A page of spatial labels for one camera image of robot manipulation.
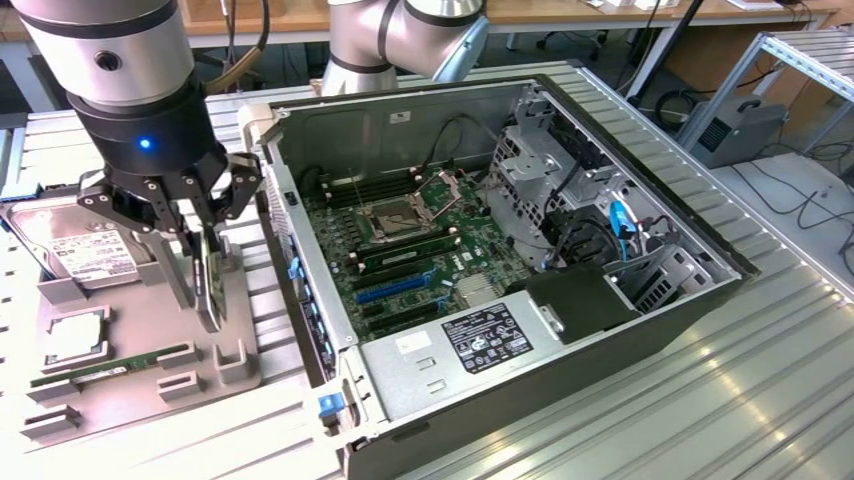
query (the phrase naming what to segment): warning label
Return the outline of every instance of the warning label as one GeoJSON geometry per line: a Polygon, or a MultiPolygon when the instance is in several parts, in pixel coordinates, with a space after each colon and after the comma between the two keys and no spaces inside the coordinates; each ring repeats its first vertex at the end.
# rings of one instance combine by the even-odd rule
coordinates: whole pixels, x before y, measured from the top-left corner
{"type": "Polygon", "coordinates": [[[137,272],[137,263],[115,230],[58,238],[51,251],[69,274],[81,282],[137,272]]]}
{"type": "Polygon", "coordinates": [[[469,373],[480,373],[534,350],[504,303],[442,324],[469,373]]]}

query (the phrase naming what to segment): motherboard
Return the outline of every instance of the motherboard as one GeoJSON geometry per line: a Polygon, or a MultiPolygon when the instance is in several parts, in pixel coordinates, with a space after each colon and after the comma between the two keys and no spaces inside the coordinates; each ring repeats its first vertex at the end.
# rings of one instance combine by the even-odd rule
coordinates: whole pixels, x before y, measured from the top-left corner
{"type": "Polygon", "coordinates": [[[325,185],[306,208],[357,333],[370,341],[500,298],[532,275],[462,170],[325,185]]]}

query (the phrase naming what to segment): hard drive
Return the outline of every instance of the hard drive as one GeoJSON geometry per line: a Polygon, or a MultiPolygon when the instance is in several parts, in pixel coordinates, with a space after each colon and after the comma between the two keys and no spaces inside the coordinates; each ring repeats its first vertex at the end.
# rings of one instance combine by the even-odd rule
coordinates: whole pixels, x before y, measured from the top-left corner
{"type": "Polygon", "coordinates": [[[154,261],[131,230],[77,203],[77,187],[0,203],[0,220],[51,279],[74,278],[86,289],[139,279],[137,266],[154,261]]]}

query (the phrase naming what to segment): gray robot arm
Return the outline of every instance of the gray robot arm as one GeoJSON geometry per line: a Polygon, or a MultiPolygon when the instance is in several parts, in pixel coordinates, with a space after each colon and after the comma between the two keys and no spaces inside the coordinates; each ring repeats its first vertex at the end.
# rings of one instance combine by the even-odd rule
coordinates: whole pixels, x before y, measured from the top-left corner
{"type": "Polygon", "coordinates": [[[330,0],[323,94],[397,87],[396,66],[437,82],[462,80],[489,34],[484,0],[330,0]]]}

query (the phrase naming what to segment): sticker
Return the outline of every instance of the sticker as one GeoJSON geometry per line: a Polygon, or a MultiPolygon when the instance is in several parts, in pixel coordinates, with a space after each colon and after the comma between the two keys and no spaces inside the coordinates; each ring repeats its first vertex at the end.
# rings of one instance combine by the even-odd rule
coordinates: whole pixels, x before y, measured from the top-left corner
{"type": "Polygon", "coordinates": [[[389,115],[389,123],[392,123],[393,125],[396,123],[405,123],[409,122],[412,118],[413,112],[397,112],[389,115]]]}
{"type": "Polygon", "coordinates": [[[425,347],[433,345],[430,341],[430,337],[428,336],[428,331],[422,330],[421,332],[416,332],[406,337],[401,337],[397,340],[398,350],[401,351],[401,355],[406,355],[408,353],[413,353],[416,350],[421,350],[425,347]]]}
{"type": "Polygon", "coordinates": [[[412,251],[412,252],[406,252],[396,257],[390,257],[388,259],[383,260],[383,265],[389,265],[390,263],[397,263],[402,260],[409,260],[413,257],[418,256],[418,252],[417,251],[412,251]]]}
{"type": "Polygon", "coordinates": [[[137,272],[137,263],[115,230],[75,235],[51,241],[51,251],[79,282],[137,272]]]}
{"type": "Polygon", "coordinates": [[[464,368],[481,373],[534,350],[504,303],[442,324],[464,368]]]}

